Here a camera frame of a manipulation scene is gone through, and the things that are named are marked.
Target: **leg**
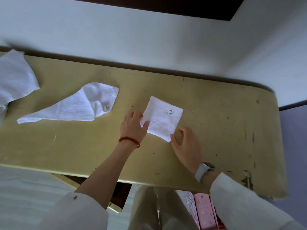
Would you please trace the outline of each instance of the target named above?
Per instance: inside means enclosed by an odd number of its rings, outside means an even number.
[[[141,186],[135,193],[128,230],[159,230],[157,195],[149,186]]]
[[[156,188],[162,230],[199,230],[176,191]]]

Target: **hand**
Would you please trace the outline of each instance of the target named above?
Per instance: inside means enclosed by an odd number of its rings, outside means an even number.
[[[177,129],[177,131],[182,139],[182,144],[179,144],[176,137],[171,134],[172,147],[181,163],[190,172],[195,174],[199,165],[204,162],[201,154],[201,146],[191,128],[182,127]]]
[[[147,134],[149,121],[146,121],[141,127],[140,119],[143,114],[139,111],[131,112],[125,116],[124,121],[120,126],[120,137],[129,136],[136,139],[139,143],[145,138]]]

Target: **worn table surface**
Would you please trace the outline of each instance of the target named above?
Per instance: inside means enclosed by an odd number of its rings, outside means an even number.
[[[286,195],[278,105],[269,91],[42,57],[25,59],[40,89],[9,104],[0,125],[0,164],[87,177],[116,146],[126,113],[144,111],[155,96],[184,109],[178,127],[193,129],[205,161],[238,182],[245,178],[244,170],[250,171],[258,194]],[[49,107],[89,82],[119,88],[110,113],[90,122],[17,123],[19,117]],[[176,158],[171,144],[151,134],[128,159],[119,181],[208,192]]]

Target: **white shirt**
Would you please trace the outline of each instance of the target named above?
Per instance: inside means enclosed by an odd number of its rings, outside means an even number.
[[[218,216],[228,230],[303,230],[291,216],[221,173],[210,189]],[[108,212],[93,198],[68,193],[47,213],[37,229],[107,230]]]

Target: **white washcloth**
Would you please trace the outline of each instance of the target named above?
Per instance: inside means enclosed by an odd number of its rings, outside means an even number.
[[[141,126],[149,120],[147,132],[170,142],[170,135],[174,134],[182,112],[183,109],[151,96],[141,119]]]
[[[119,89],[102,83],[88,83],[75,94],[35,113],[22,116],[18,123],[49,120],[93,121],[110,112]]]
[[[39,89],[38,82],[23,52],[11,50],[0,57],[0,122],[7,104]]]

